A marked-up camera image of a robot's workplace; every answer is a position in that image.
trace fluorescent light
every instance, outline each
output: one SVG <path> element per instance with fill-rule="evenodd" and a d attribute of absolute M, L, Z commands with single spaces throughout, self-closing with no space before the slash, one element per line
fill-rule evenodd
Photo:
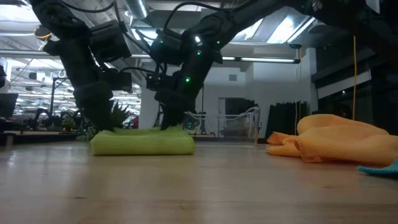
<path fill-rule="evenodd" d="M 287 42 L 290 43 L 291 41 L 293 41 L 294 39 L 296 39 L 303 31 L 305 31 L 305 29 L 306 29 L 308 26 L 310 26 L 310 25 L 315 21 L 315 19 L 316 19 L 316 18 L 311 17 L 311 19 L 310 19 L 308 22 L 306 22 L 296 33 L 294 33 L 293 36 L 291 36 L 291 37 L 287 40 Z"/>
<path fill-rule="evenodd" d="M 118 99 L 118 100 L 138 100 L 138 97 L 136 96 L 114 96 L 112 99 Z"/>
<path fill-rule="evenodd" d="M 67 73 L 64 70 L 58 72 L 58 78 L 65 78 L 66 76 L 67 76 Z"/>
<path fill-rule="evenodd" d="M 292 19 L 287 16 L 275 29 L 274 33 L 269 37 L 267 43 L 282 44 L 286 42 L 294 33 L 294 24 Z"/>
<path fill-rule="evenodd" d="M 272 62 L 272 63 L 294 63 L 294 59 L 282 59 L 282 58 L 241 58 L 243 62 Z"/>
<path fill-rule="evenodd" d="M 133 57 L 133 58 L 150 58 L 150 56 L 146 55 L 146 54 L 132 54 L 131 57 Z"/>
<path fill-rule="evenodd" d="M 19 96 L 38 96 L 38 97 L 51 97 L 51 94 L 19 94 Z M 73 97 L 72 94 L 54 95 L 54 97 Z"/>
<path fill-rule="evenodd" d="M 150 58 L 149 55 L 146 54 L 133 54 L 131 55 L 133 58 Z M 223 57 L 225 61 L 232 62 L 271 62 L 271 63 L 294 63 L 295 59 L 285 59 L 285 58 L 257 58 L 257 57 Z"/>
<path fill-rule="evenodd" d="M 223 57 L 223 60 L 226 60 L 226 61 L 234 61 L 234 60 L 235 60 L 235 57 Z"/>

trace crumpled orange cloth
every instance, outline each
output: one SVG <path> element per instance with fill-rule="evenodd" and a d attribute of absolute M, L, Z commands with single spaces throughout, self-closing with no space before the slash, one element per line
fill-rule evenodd
<path fill-rule="evenodd" d="M 305 162 L 351 161 L 388 166 L 398 157 L 398 136 L 370 124 L 317 114 L 301 119 L 298 136 L 274 133 L 268 153 L 301 157 Z"/>

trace green cloth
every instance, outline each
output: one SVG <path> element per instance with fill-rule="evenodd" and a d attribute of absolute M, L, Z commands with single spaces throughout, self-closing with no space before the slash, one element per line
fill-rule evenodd
<path fill-rule="evenodd" d="M 102 131 L 91 140 L 94 156 L 110 155 L 190 155 L 195 143 L 181 126 L 161 131 L 151 129 L 119 129 Z"/>

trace black curtain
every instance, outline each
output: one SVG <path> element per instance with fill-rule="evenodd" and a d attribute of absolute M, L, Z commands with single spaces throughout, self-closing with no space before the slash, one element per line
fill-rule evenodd
<path fill-rule="evenodd" d="M 273 132 L 294 135 L 300 118 L 307 115 L 307 102 L 305 101 L 301 103 L 301 106 L 300 102 L 271 105 L 265 138 L 268 139 Z"/>

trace wooden table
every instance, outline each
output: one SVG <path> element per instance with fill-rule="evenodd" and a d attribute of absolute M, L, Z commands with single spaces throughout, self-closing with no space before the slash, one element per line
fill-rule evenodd
<path fill-rule="evenodd" d="M 249 146 L 91 157 L 80 142 L 0 152 L 0 223 L 398 223 L 398 181 Z"/>

